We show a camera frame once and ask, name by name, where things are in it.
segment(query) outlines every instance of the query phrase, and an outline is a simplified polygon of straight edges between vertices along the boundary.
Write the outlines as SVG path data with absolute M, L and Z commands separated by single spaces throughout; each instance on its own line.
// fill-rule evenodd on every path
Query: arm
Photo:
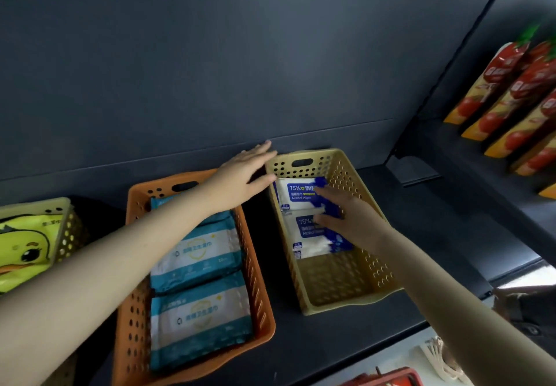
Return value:
M 243 151 L 203 184 L 0 298 L 0 385 L 42 383 L 201 221 L 268 187 L 275 175 L 248 182 L 275 156 L 269 147 Z
M 340 205 L 345 218 L 315 215 L 315 221 L 388 264 L 475 386 L 554 384 L 556 361 L 550 355 L 483 305 L 369 204 L 330 187 L 317 192 Z

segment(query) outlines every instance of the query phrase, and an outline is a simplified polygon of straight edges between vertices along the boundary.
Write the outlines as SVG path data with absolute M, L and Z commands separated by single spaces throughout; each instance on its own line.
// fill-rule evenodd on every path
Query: right arm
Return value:
M 315 215 L 315 222 L 387 263 L 475 386 L 556 383 L 556 360 L 483 305 L 368 203 L 331 187 L 317 193 L 341 206 L 345 218 Z

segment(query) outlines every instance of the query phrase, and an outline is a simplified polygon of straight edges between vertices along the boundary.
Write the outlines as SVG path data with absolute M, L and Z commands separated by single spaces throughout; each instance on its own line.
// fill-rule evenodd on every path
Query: left hand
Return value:
M 276 156 L 275 150 L 267 151 L 270 145 L 270 140 L 267 140 L 251 150 L 242 151 L 222 165 L 211 178 L 198 186 L 207 194 L 207 200 L 210 201 L 209 207 L 213 213 L 241 205 L 276 180 L 275 174 L 268 173 L 249 182 L 257 169 Z

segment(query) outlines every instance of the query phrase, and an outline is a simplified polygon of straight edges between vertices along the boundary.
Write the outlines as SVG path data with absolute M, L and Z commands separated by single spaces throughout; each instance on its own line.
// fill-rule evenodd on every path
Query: shelf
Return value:
M 400 141 L 396 154 L 423 159 L 556 265 L 556 200 L 537 195 L 556 182 L 554 169 L 532 177 L 508 173 L 504 159 L 484 156 L 478 142 L 460 137 L 456 126 L 439 120 L 415 124 Z

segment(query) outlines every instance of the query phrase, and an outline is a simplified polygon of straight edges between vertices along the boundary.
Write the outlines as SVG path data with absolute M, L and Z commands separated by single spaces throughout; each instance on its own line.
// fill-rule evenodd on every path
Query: gray wall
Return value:
M 0 0 L 0 204 L 272 138 L 382 164 L 488 0 Z
M 448 67 L 419 113 L 445 117 L 481 74 L 498 48 L 514 41 L 528 24 L 540 23 L 534 42 L 556 34 L 556 0 L 495 0 Z

